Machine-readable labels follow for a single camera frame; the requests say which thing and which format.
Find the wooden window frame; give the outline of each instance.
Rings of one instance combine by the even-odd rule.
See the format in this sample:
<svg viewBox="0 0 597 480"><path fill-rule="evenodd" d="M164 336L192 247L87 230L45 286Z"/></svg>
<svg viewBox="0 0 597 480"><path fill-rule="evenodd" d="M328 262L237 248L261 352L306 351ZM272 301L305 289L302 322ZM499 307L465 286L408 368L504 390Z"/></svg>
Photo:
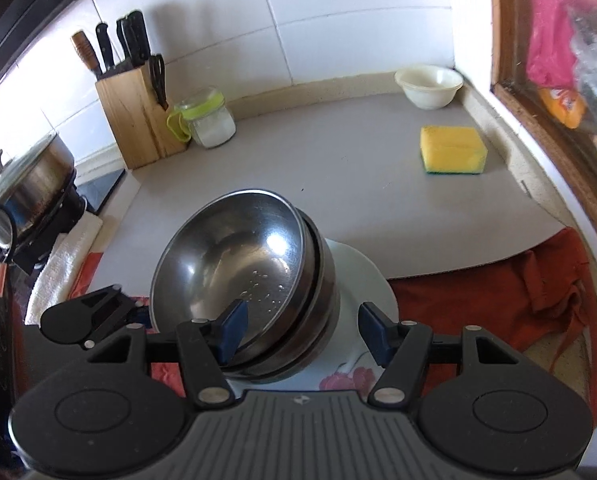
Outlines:
<svg viewBox="0 0 597 480"><path fill-rule="evenodd" d="M597 153L591 142L554 120L518 82L525 82L531 0L493 0L492 92L556 166L597 233Z"/></svg>

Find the pink flower pattern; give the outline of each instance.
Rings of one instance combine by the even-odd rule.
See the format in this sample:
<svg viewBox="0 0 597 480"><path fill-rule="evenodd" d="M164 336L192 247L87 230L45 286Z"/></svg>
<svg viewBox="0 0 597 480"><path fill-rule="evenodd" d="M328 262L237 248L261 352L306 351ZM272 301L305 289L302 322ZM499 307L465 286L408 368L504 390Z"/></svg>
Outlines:
<svg viewBox="0 0 597 480"><path fill-rule="evenodd" d="M354 368L351 376L335 372L326 377L319 384L319 390L357 390L365 399L376 381L374 370L359 366Z"/></svg>

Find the seasoning jar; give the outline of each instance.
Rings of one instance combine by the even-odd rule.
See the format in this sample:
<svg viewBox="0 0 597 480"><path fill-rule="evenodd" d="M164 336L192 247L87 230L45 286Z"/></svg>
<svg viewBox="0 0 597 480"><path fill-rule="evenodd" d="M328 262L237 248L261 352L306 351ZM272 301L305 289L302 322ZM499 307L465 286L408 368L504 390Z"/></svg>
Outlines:
<svg viewBox="0 0 597 480"><path fill-rule="evenodd" d="M204 148L214 148L232 138L236 132L234 118L225 106L225 96L207 87L174 106L167 127L182 142L194 139Z"/></svg>

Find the green jar handle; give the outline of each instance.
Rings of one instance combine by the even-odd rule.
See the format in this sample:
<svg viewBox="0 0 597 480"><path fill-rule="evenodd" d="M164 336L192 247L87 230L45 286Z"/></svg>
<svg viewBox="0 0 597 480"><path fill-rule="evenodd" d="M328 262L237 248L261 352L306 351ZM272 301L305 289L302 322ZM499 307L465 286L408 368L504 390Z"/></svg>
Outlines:
<svg viewBox="0 0 597 480"><path fill-rule="evenodd" d="M180 110L175 110L169 114L166 124L169 130L181 142L188 142L192 139L192 132L187 125L187 121L182 118Z"/></svg>

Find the brown wooden knife handle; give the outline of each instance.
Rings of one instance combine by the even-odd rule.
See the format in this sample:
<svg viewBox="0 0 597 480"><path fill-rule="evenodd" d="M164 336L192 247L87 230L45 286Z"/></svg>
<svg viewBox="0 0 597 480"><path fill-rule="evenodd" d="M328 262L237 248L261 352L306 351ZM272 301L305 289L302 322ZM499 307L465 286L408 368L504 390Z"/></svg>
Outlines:
<svg viewBox="0 0 597 480"><path fill-rule="evenodd" d="M90 40L87 39L87 36L82 30L79 30L72 36L72 44L74 45L78 56L82 59L83 63L85 63L85 66L97 76L100 76L101 65L99 64L98 57L96 57L92 43L90 43Z"/></svg>

